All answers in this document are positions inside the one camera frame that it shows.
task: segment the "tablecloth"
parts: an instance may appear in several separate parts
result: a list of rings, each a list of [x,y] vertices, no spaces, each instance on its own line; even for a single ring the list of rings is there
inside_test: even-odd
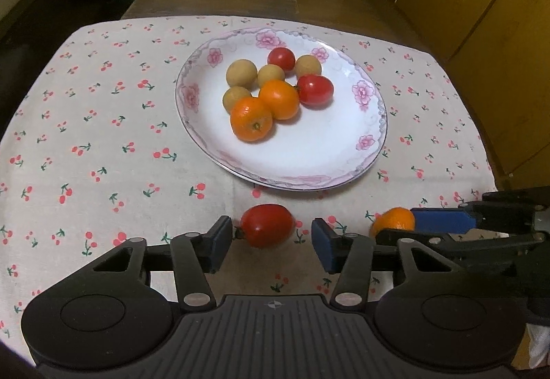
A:
[[[211,162],[185,132],[175,79],[217,34],[251,26],[299,30],[362,64],[388,112],[386,145],[361,179],[297,193],[241,180]],[[37,78],[0,143],[0,337],[29,357],[20,331],[42,290],[131,236],[167,243],[206,232],[220,215],[280,203],[296,219],[275,249],[233,242],[208,280],[234,294],[329,295],[310,225],[368,233],[395,207],[455,207],[494,190],[478,131],[432,56],[378,39],[295,22],[245,17],[162,17],[98,23],[73,33]],[[152,286],[175,300],[169,273]],[[370,299],[391,287],[374,273]]]

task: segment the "red tomato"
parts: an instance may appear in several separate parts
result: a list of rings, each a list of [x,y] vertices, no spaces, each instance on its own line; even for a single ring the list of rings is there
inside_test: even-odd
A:
[[[296,58],[288,48],[277,47],[270,51],[267,56],[267,63],[278,65],[285,72],[289,72],[294,68],[296,64]]]
[[[329,102],[334,94],[330,79],[321,75],[303,75],[296,84],[300,102],[306,106],[321,106]]]
[[[241,230],[252,247],[263,249],[283,242],[294,229],[294,218],[282,205],[266,203],[245,211]]]

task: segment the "white floral plate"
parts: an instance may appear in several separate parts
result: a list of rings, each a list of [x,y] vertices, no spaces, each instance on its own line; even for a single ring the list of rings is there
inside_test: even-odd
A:
[[[244,58],[259,69],[277,46],[290,48],[296,58],[316,56],[334,84],[333,101],[322,110],[301,107],[291,122],[274,123],[265,140],[244,143],[222,105],[227,67]],[[294,85],[295,75],[287,81]],[[206,155],[271,188],[315,191],[345,184],[369,169],[386,139],[386,107],[367,73],[346,54],[299,32],[245,28],[205,42],[183,65],[175,96],[185,129]]]

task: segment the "orange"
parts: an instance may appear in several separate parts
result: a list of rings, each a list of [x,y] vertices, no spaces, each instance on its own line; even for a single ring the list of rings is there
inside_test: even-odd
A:
[[[238,100],[231,110],[229,121],[233,134],[245,142],[265,137],[273,126],[270,108],[255,97]]]
[[[288,120],[298,113],[300,98],[288,82],[272,79],[263,84],[258,98],[270,108],[276,120]]]
[[[380,230],[396,229],[413,231],[415,219],[413,212],[403,207],[395,207],[376,218],[371,225],[370,236],[376,237]]]

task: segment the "plate rim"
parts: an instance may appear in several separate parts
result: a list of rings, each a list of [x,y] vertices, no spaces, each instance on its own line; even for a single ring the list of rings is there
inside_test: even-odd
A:
[[[283,186],[283,185],[276,185],[276,184],[270,184],[268,182],[262,182],[260,180],[257,180],[257,179],[254,179],[254,178],[251,178],[251,177],[248,177],[246,176],[245,174],[242,174],[242,173],[239,173],[238,171],[236,171],[235,169],[233,169],[231,166],[226,166],[224,165],[224,163],[220,162],[219,160],[216,159],[215,156],[213,156],[212,154],[210,154],[206,148],[203,147],[203,144],[200,142],[200,141],[197,141],[197,139],[199,139],[199,137],[197,136],[197,138],[195,138],[195,136],[193,136],[193,133],[196,132],[193,130],[193,132],[191,132],[191,129],[189,129],[189,127],[191,127],[190,124],[186,123],[186,120],[184,118],[187,118],[187,115],[185,113],[183,113],[182,110],[180,110],[180,106],[179,106],[179,102],[178,102],[178,90],[179,90],[179,87],[180,87],[180,79],[182,78],[182,72],[183,70],[185,70],[186,68],[187,69],[191,69],[191,65],[192,65],[192,62],[194,60],[197,60],[198,57],[196,57],[196,53],[197,51],[199,51],[200,48],[202,47],[206,47],[208,48],[210,46],[210,43],[214,42],[215,40],[220,40],[220,39],[224,39],[224,38],[229,38],[229,37],[232,37],[232,36],[238,36],[239,34],[249,34],[249,33],[258,33],[258,32],[262,32],[262,31],[272,31],[274,33],[276,32],[282,32],[284,34],[288,34],[290,36],[299,36],[299,37],[302,37],[302,38],[305,38],[305,39],[308,39],[312,42],[318,42],[328,48],[330,48],[331,50],[333,50],[334,52],[336,52],[340,57],[342,57],[343,59],[345,59],[346,61],[350,62],[352,65],[354,65],[354,67],[356,69],[358,69],[358,71],[360,72],[360,74],[362,75],[365,75],[367,77],[367,79],[369,79],[371,81],[371,83],[373,84],[374,86],[374,89],[375,89],[375,92],[377,93],[377,98],[378,98],[378,110],[380,112],[380,115],[379,115],[379,127],[380,127],[380,130],[382,131],[383,130],[383,138],[381,138],[379,141],[381,141],[381,144],[380,144],[380,147],[376,153],[376,155],[373,157],[373,159],[370,161],[370,163],[368,165],[366,165],[363,169],[361,169],[361,171],[359,171],[358,173],[354,174],[352,177],[348,178],[348,179],[345,179],[343,180],[342,182],[339,182],[337,184],[334,184],[334,185],[331,185],[331,186],[324,186],[324,187],[296,187],[296,186],[293,186],[292,184],[287,184],[287,186]],[[311,36],[310,34],[307,34],[307,33],[303,33],[303,32],[300,32],[300,31],[292,31],[292,30],[288,30],[288,29],[282,29],[282,28],[272,28],[272,27],[265,27],[265,26],[261,26],[261,27],[247,27],[247,28],[239,28],[239,29],[236,29],[236,30],[232,30],[232,31],[228,31],[226,33],[223,33],[219,36],[216,36],[216,37],[212,37],[211,39],[208,39],[206,40],[205,42],[203,42],[202,44],[200,44],[192,53],[191,55],[186,59],[186,61],[183,63],[183,65],[181,66],[181,69],[179,70],[178,72],[178,75],[177,75],[177,78],[175,80],[175,89],[174,89],[174,100],[175,100],[175,105],[176,105],[176,110],[178,112],[178,115],[179,115],[179,118],[183,124],[183,127],[185,128],[185,131],[187,132],[187,134],[189,135],[189,137],[191,138],[191,140],[193,140],[193,142],[201,149],[201,151],[210,159],[212,160],[216,165],[224,168],[224,170],[226,171],[229,171],[231,174],[239,177],[239,178],[242,178],[243,180],[246,180],[248,182],[252,182],[254,185],[261,185],[261,186],[264,186],[264,187],[267,187],[267,188],[272,188],[272,189],[275,189],[275,190],[282,190],[282,191],[301,191],[301,192],[314,192],[314,191],[326,191],[326,190],[331,190],[333,188],[338,188],[338,187],[341,187],[341,186],[344,186],[346,184],[349,184],[350,182],[353,182],[354,180],[357,180],[358,178],[360,178],[361,176],[363,176],[363,174],[365,174],[373,165],[374,163],[376,162],[376,160],[378,159],[378,157],[380,156],[381,152],[382,152],[382,149],[383,149],[383,146],[386,144],[386,139],[388,137],[388,115],[387,115],[387,109],[386,109],[386,103],[384,101],[384,99],[382,98],[382,94],[380,93],[378,87],[376,86],[375,82],[370,78],[370,76],[365,72],[365,70],[357,63],[355,62],[351,57],[349,57],[348,55],[346,55],[343,51],[340,51],[338,50],[337,48],[333,47],[332,45],[329,45],[327,44],[326,42],[324,42],[323,40],[321,39],[317,39],[316,37],[313,37]],[[273,180],[273,182],[278,182],[280,184],[282,183],[285,183],[285,182],[282,182],[282,181],[275,181]]]

